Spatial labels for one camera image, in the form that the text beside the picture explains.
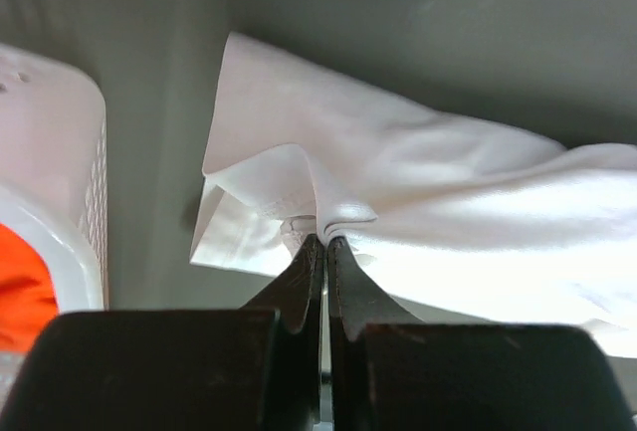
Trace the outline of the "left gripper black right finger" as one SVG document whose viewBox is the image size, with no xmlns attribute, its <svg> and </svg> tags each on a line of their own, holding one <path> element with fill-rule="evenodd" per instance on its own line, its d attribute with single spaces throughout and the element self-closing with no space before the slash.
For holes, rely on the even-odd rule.
<svg viewBox="0 0 637 431">
<path fill-rule="evenodd" d="M 631 430 L 611 367 L 562 325 L 425 323 L 326 250 L 337 430 Z"/>
</svg>

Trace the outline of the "white green raglan t-shirt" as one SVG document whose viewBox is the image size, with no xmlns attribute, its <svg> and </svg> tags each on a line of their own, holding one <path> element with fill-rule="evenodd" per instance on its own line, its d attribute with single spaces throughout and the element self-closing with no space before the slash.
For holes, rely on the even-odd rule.
<svg viewBox="0 0 637 431">
<path fill-rule="evenodd" d="M 567 148 L 228 37 L 193 264 L 278 275 L 345 239 L 388 294 L 636 354 L 636 149 Z"/>
</svg>

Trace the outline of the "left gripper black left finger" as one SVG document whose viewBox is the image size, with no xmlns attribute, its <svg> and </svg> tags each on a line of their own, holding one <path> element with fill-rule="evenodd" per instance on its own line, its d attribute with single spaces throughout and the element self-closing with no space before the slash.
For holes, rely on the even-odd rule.
<svg viewBox="0 0 637 431">
<path fill-rule="evenodd" d="M 236 310 L 72 313 L 49 323 L 5 430 L 310 430 L 319 421 L 324 246 Z"/>
</svg>

